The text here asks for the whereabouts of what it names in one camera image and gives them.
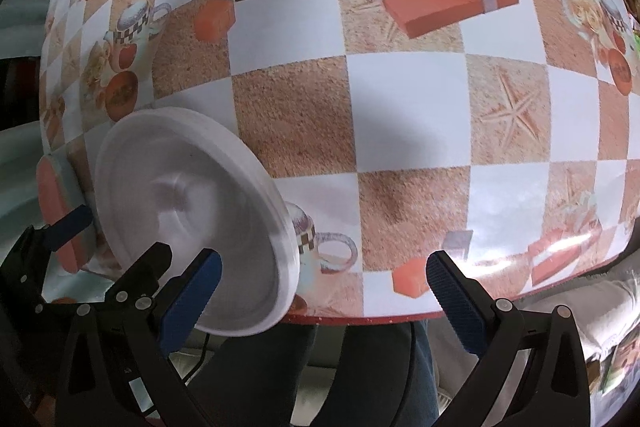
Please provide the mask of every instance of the table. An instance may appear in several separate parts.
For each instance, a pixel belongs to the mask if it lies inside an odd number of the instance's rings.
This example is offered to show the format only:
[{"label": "table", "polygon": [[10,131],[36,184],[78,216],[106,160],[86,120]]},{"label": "table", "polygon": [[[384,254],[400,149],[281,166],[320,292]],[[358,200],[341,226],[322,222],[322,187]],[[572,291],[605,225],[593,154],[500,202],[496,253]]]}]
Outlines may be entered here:
[{"label": "table", "polygon": [[[298,235],[286,320],[438,314],[444,249],[494,297],[610,263],[640,201],[623,0],[51,0],[40,110],[95,214],[115,121],[198,110],[274,178]],[[98,223],[85,267],[120,273]]]}]

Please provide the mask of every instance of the metal rivet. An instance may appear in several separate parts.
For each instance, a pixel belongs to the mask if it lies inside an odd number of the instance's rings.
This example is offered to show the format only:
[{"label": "metal rivet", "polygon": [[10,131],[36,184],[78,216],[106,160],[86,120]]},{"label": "metal rivet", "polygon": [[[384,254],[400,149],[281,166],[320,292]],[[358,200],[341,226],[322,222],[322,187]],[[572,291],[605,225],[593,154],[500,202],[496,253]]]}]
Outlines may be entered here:
[{"label": "metal rivet", "polygon": [[495,301],[495,307],[501,312],[510,312],[513,310],[513,304],[511,304],[511,301],[508,299],[498,299]]},{"label": "metal rivet", "polygon": [[151,306],[151,299],[149,297],[141,297],[136,301],[136,308],[139,310],[146,310]]},{"label": "metal rivet", "polygon": [[566,306],[558,306],[558,315],[564,319],[571,317],[571,310]]},{"label": "metal rivet", "polygon": [[76,313],[81,317],[84,317],[89,311],[91,311],[91,306],[89,306],[89,304],[87,303],[84,303],[78,306]]}]

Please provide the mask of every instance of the jeans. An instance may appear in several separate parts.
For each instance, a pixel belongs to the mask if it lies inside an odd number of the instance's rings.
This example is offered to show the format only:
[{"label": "jeans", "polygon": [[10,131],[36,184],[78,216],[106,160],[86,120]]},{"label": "jeans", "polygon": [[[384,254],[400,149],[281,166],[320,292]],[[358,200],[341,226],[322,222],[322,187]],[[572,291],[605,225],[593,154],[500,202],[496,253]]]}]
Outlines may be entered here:
[{"label": "jeans", "polygon": [[[315,326],[228,339],[189,389],[216,425],[289,427]],[[312,427],[430,427],[438,418],[426,321],[347,327],[334,383]]]}]

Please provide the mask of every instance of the checkered tablecloth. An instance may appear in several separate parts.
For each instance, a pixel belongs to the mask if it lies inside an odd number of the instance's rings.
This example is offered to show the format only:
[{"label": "checkered tablecloth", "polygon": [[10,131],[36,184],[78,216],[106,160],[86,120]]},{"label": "checkered tablecloth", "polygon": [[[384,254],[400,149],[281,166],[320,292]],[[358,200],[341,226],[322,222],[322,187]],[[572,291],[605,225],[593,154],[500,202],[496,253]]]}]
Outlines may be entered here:
[{"label": "checkered tablecloth", "polygon": [[[49,9],[43,140],[65,148],[94,210],[97,152],[113,125],[105,34],[135,1],[51,0]],[[606,36],[572,22],[571,0],[519,0],[414,39],[377,0],[243,0],[216,43],[193,31],[209,0],[146,1],[172,11],[130,67],[129,110],[189,107],[224,124],[315,230],[357,247],[348,270],[314,274],[327,290],[298,300],[291,320],[439,311],[405,267],[419,272],[416,259],[447,233],[460,266],[496,297],[575,277],[625,247],[640,196],[638,55],[630,34],[610,44],[623,42],[632,73],[623,96],[592,33]],[[98,244],[87,268],[117,277],[102,232]],[[576,245],[587,246],[554,265]],[[349,255],[339,241],[316,250]],[[548,259],[543,279],[532,278]]]}]

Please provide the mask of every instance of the mug handle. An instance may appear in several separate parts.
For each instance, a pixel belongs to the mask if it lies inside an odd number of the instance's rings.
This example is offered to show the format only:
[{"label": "mug handle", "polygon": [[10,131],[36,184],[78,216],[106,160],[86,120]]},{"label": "mug handle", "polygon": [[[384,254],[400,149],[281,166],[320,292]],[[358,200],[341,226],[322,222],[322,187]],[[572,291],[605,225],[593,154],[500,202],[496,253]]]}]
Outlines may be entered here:
[{"label": "mug handle", "polygon": [[316,233],[316,242],[318,243],[318,248],[322,243],[328,243],[329,241],[338,241],[340,243],[344,243],[351,250],[351,257],[343,264],[334,264],[322,258],[322,255],[319,254],[320,257],[320,266],[321,271],[324,274],[334,274],[347,271],[350,269],[356,261],[358,260],[358,247],[353,242],[353,239],[348,235],[344,235],[343,233],[337,232],[318,232]]},{"label": "mug handle", "polygon": [[169,13],[171,13],[171,5],[167,2],[163,2],[158,6],[154,6],[149,12],[149,38],[150,39],[153,39],[154,37],[158,36],[158,34],[162,31],[162,26],[164,26],[164,23],[160,23],[160,21],[162,20],[162,17],[160,17],[157,20],[154,20],[154,15],[156,15],[156,13],[159,12],[160,10],[165,10],[166,13],[164,15],[169,15]]}]

